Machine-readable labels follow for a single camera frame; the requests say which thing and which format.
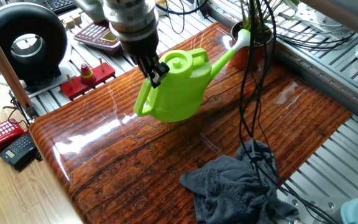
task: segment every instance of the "gray cloth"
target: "gray cloth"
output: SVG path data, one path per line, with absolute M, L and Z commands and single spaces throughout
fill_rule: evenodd
M 273 180 L 276 177 L 266 162 L 275 168 L 274 156 L 269 148 L 256 141 L 261 151 L 252 154 L 258 165 Z M 251 152 L 251 143 L 246 143 Z M 196 218 L 207 224 L 272 223 L 269 216 L 296 215 L 298 210 L 277 198 L 276 186 L 259 171 L 260 186 L 254 165 L 250 163 L 243 148 L 237 150 L 236 158 L 221 156 L 203 168 L 193 170 L 180 177 L 180 183 L 194 193 Z

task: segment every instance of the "wooden peg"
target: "wooden peg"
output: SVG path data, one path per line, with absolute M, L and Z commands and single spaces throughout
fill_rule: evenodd
M 104 72 L 102 57 L 99 57 L 100 67 L 102 68 L 102 72 Z
M 71 81 L 71 78 L 70 78 L 69 74 L 66 74 L 66 77 L 67 77 L 68 83 L 70 84 L 70 87 L 71 87 L 71 88 L 74 88 L 73 82 Z

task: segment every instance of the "red telephone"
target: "red telephone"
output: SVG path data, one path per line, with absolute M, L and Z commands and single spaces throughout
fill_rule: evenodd
M 9 119 L 0 124 L 0 151 L 8 147 L 18 137 L 24 134 L 24 130 L 15 119 Z

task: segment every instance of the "watering can lid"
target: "watering can lid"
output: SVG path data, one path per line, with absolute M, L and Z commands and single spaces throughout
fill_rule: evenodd
M 163 55 L 160 61 L 169 66 L 169 74 L 177 75 L 190 72 L 193 65 L 193 57 L 184 50 L 171 50 Z

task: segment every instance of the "green watering can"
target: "green watering can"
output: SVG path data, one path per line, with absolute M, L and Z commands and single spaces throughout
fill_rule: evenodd
M 176 122 L 193 116 L 203 102 L 208 84 L 240 48 L 249 46 L 249 42 L 249 31 L 240 30 L 236 44 L 214 65 L 201 48 L 165 53 L 160 62 L 165 62 L 170 71 L 156 88 L 152 88 L 148 78 L 143 81 L 135 113 L 138 116 L 151 115 L 163 122 Z

